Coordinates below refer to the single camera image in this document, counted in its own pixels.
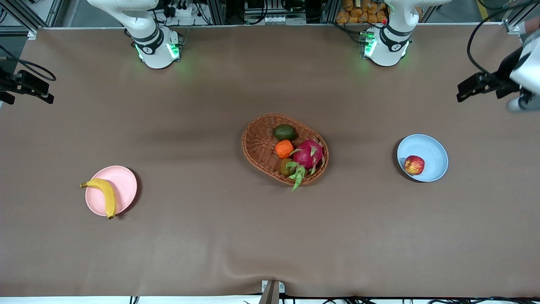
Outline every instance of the electronic device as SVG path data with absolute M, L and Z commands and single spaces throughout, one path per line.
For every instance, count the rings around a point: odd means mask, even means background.
M 158 26 L 148 11 L 154 9 L 158 2 L 159 0 L 88 0 L 90 5 L 108 13 L 127 29 L 135 41 L 139 58 L 146 65 L 153 69 L 162 69 L 180 60 L 183 37 L 168 27 Z

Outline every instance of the dragon fruit leaf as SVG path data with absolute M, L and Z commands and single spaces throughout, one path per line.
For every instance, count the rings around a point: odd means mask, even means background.
M 289 156 L 295 154 L 295 153 L 298 152 L 298 151 L 302 151 L 302 149 L 296 149 L 296 150 L 293 150 L 293 151 L 289 154 Z
M 294 175 L 296 175 L 296 176 L 294 177 L 294 179 L 295 179 L 294 186 L 293 186 L 293 189 L 291 191 L 295 191 L 296 188 L 298 188 L 298 186 L 300 186 L 300 183 L 302 182 L 304 176 L 306 175 L 306 168 L 304 168 L 303 166 L 299 166 L 296 169 L 296 172 L 294 173 Z
M 299 164 L 297 162 L 288 162 L 286 165 L 285 165 L 285 168 L 286 169 L 291 169 L 291 168 L 294 168 L 294 167 L 298 167 Z

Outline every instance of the black cable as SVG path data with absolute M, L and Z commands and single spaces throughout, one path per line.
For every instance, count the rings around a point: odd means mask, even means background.
M 460 301 L 457 300 L 441 300 L 441 299 L 435 299 L 428 302 L 428 304 L 435 304 L 435 303 L 442 303 L 442 304 L 462 304 Z
M 290 7 L 288 7 L 287 5 L 285 5 L 285 1 L 286 1 L 286 0 L 281 0 L 281 6 L 282 6 L 284 9 L 286 9 L 286 10 L 288 10 L 288 11 L 290 11 L 290 12 L 303 12 L 303 11 L 306 10 L 306 5 L 305 5 L 305 4 L 304 4 L 301 8 L 290 8 Z
M 0 44 L 0 49 L 2 49 L 6 54 L 8 54 L 10 56 L 10 57 L 7 57 L 6 60 L 16 61 L 16 62 L 22 64 L 25 68 L 27 68 L 30 71 L 34 72 L 36 75 L 42 77 L 43 79 L 46 79 L 48 81 L 56 81 L 56 76 L 51 71 L 49 71 L 48 69 L 45 69 L 41 65 L 36 64 L 34 62 L 30 62 L 30 61 L 26 61 L 26 60 L 22 60 L 22 59 L 17 58 L 10 51 L 6 50 L 6 48 L 3 47 L 1 44 Z M 32 68 L 30 66 L 38 68 L 38 69 L 44 71 L 45 73 L 49 74 L 50 77 L 41 74 L 40 72 L 36 71 L 34 68 Z
M 263 21 L 266 18 L 266 14 L 268 13 L 268 2 L 267 2 L 267 0 L 262 0 L 262 2 L 263 2 L 263 4 L 262 4 L 262 7 L 261 7 L 261 16 L 254 23 L 250 23 L 250 25 L 258 24 L 258 23 L 260 23 L 261 21 Z
M 371 22 L 367 22 L 367 21 L 365 21 L 364 23 L 367 23 L 367 24 L 371 25 L 371 26 L 372 26 L 372 27 L 374 27 L 374 28 L 378 28 L 378 29 L 382 29 L 382 28 L 384 28 L 384 26 L 382 26 L 382 27 L 378 27 L 377 25 L 375 25 L 375 24 L 373 24 L 373 23 L 371 23 Z
M 505 298 L 505 297 L 502 297 L 502 296 L 491 296 L 489 298 L 480 299 L 480 300 L 477 300 L 477 301 L 469 301 L 469 302 L 471 304 L 479 304 L 479 303 L 484 302 L 484 301 L 506 301 L 506 302 L 515 302 L 517 304 L 526 304 L 525 301 L 521 301 L 519 299 Z
M 240 21 L 242 22 L 242 24 L 246 24 L 246 25 L 255 25 L 255 24 L 258 24 L 260 22 L 262 22 L 265 18 L 266 18 L 266 15 L 268 14 L 268 2 L 266 0 L 262 0 L 263 1 L 263 4 L 261 6 L 261 16 L 259 16 L 259 19 L 253 23 L 249 22 L 249 21 L 246 21 L 242 16 L 241 16 L 241 12 L 242 12 L 242 9 L 238 9 L 237 7 L 237 16 L 238 16 L 238 19 L 240 19 Z
M 489 19 L 499 15 L 499 14 L 502 14 L 504 12 L 507 12 L 509 10 L 513 10 L 513 9 L 519 9 L 519 8 L 523 8 L 527 5 L 530 5 L 530 4 L 533 4 L 533 3 L 540 3 L 540 0 L 531 0 L 529 2 L 526 2 L 526 3 L 521 3 L 521 4 L 518 4 L 518 5 L 515 5 L 515 6 L 512 6 L 511 8 L 505 8 L 505 9 L 502 9 L 502 10 L 497 10 L 495 11 L 493 14 L 489 15 L 488 17 L 484 18 L 484 20 L 482 20 L 475 28 L 474 30 L 472 30 L 472 33 L 471 33 L 471 36 L 469 37 L 469 42 L 467 43 L 467 57 L 469 57 L 469 60 L 471 61 L 471 63 L 478 69 L 480 70 L 481 72 L 483 72 L 484 74 L 486 75 L 491 75 L 491 73 L 489 71 L 487 71 L 483 66 L 481 66 L 478 62 L 476 62 L 476 60 L 473 58 L 473 55 L 471 54 L 471 45 L 473 44 L 473 39 L 474 39 L 474 36 L 476 35 L 476 32 L 478 32 L 478 29 L 480 29 L 480 27 L 482 26 L 482 24 L 484 24 L 485 22 L 487 22 Z M 495 78 L 493 77 L 494 81 L 496 82 L 499 82 L 499 84 L 501 85 L 504 85 L 498 78 Z
M 156 23 L 165 25 L 165 21 L 159 19 L 158 16 L 156 15 L 156 10 L 152 10 L 152 12 L 154 13 L 154 19 L 156 20 Z
M 210 22 L 210 20 L 206 17 L 206 14 L 204 13 L 203 7 L 201 3 L 199 2 L 199 0 L 195 0 L 193 1 L 193 3 L 195 3 L 197 10 L 199 10 L 199 12 L 201 13 L 201 17 L 206 22 L 206 24 L 212 25 L 212 22 Z
M 350 38 L 352 41 L 354 41 L 354 42 L 356 42 L 356 43 L 358 43 L 358 44 L 360 44 L 360 45 L 366 45 L 366 44 L 367 44 L 366 42 L 361 42 L 360 40 L 357 40 L 356 38 L 354 38 L 353 36 L 351 36 L 351 34 L 353 34 L 352 31 L 347 30 L 347 27 L 345 26 L 344 23 L 343 23 L 343 28 L 345 28 L 345 31 L 346 31 L 346 33 L 347 33 L 347 36 L 349 36 L 349 38 Z
M 333 22 L 333 21 L 325 21 L 325 23 L 328 23 L 328 24 L 332 24 L 334 25 L 335 27 L 337 27 L 338 29 L 344 31 L 344 32 L 347 32 L 347 33 L 350 33 L 350 34 L 355 34 L 355 35 L 360 35 L 360 32 L 359 31 L 351 31 L 351 30 L 348 30 L 342 26 L 340 26 L 339 24 Z
M 488 10 L 501 10 L 501 9 L 506 8 L 506 4 L 503 6 L 494 7 L 494 6 L 487 6 L 482 0 L 478 0 L 478 3 L 480 3 L 481 6 L 487 8 Z
M 4 20 L 6 19 L 6 17 L 8 16 L 8 12 L 5 11 L 3 8 L 0 8 L 0 18 L 2 18 L 2 20 L 0 20 L 0 23 L 4 22 Z
M 131 296 L 130 297 L 130 304 L 137 304 L 139 302 L 138 296 Z

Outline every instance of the avocado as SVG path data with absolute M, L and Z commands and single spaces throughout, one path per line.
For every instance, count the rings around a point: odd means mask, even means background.
M 296 130 L 288 124 L 280 124 L 274 129 L 274 137 L 278 140 L 294 140 L 296 138 Z

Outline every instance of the pink plate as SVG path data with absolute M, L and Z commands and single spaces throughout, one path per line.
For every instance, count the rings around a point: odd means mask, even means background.
M 103 179 L 109 181 L 114 189 L 116 197 L 116 213 L 124 211 L 135 199 L 137 192 L 137 180 L 135 175 L 126 167 L 110 166 L 101 169 L 93 179 Z M 97 215 L 106 216 L 105 196 L 99 189 L 86 189 L 86 204 L 88 208 Z

